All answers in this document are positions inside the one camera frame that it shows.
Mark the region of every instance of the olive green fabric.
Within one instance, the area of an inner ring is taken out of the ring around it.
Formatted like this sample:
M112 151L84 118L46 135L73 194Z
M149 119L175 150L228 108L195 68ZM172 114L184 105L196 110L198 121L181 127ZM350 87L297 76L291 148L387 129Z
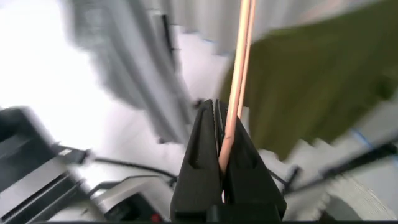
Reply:
M244 105L254 145L285 159L299 139L333 141L390 98L398 80L398 0L252 44ZM220 99L228 102L233 65Z

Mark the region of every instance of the gray cloth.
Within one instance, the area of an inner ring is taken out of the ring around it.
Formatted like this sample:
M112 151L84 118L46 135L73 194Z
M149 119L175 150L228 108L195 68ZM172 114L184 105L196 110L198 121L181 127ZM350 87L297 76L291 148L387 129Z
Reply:
M159 15L166 12L142 1L68 3L72 39L92 53L103 85L129 105L145 110L164 141L186 144L193 108L164 40Z

